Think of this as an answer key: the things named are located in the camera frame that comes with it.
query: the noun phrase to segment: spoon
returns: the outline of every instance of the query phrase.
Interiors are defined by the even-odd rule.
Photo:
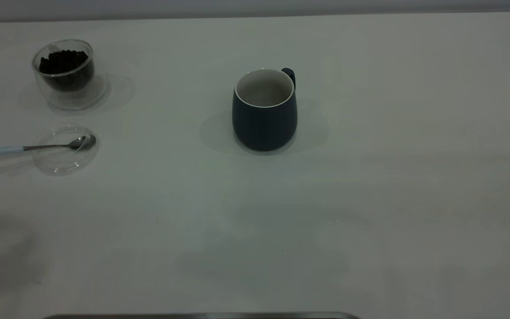
[[[0,155],[6,154],[14,154],[14,153],[22,153],[27,151],[33,151],[37,149],[46,149],[46,148],[70,148],[75,151],[87,150],[96,143],[96,137],[94,135],[81,136],[68,144],[60,144],[60,145],[37,145],[36,147],[0,147]]]

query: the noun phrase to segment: white table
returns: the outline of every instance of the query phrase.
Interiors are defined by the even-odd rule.
[[[105,103],[50,109],[30,69],[62,38]],[[296,71],[299,127],[233,138],[235,81]],[[91,165],[0,159],[0,319],[345,311],[510,318],[510,13],[0,24],[0,146],[73,121]]]

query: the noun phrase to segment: mug rim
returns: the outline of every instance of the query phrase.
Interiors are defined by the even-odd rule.
[[[239,82],[244,78],[246,77],[247,75],[249,75],[249,73],[254,73],[254,72],[261,72],[261,71],[273,71],[273,72],[278,72],[278,73],[281,73],[283,74],[285,77],[287,77],[287,79],[289,79],[290,83],[291,83],[291,93],[289,95],[289,97],[287,97],[284,101],[282,101],[281,103],[278,103],[278,104],[275,104],[275,105],[270,105],[270,106],[259,106],[259,105],[253,105],[251,103],[247,103],[244,99],[242,99],[239,94],[237,93],[237,85],[239,84]],[[244,74],[241,78],[239,78],[239,80],[237,80],[237,82],[235,82],[235,86],[233,87],[233,93],[235,94],[235,96],[240,100],[242,101],[243,103],[245,103],[246,105],[249,105],[249,106],[252,106],[252,107],[257,107],[258,109],[271,109],[273,107],[277,107],[279,105],[283,105],[285,104],[289,99],[291,99],[292,95],[294,95],[294,92],[295,92],[295,86],[294,86],[294,82],[292,81],[291,77],[289,77],[288,74],[286,74],[284,71],[279,71],[279,70],[275,70],[275,69],[265,69],[264,67],[261,67],[261,69],[259,70],[255,70],[255,71],[249,71],[247,72],[246,74]]]

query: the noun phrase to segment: dark blue mug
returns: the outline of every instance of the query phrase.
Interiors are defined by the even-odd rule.
[[[272,151],[292,139],[298,121],[295,87],[294,71],[287,68],[249,72],[237,81],[233,130],[246,147]]]

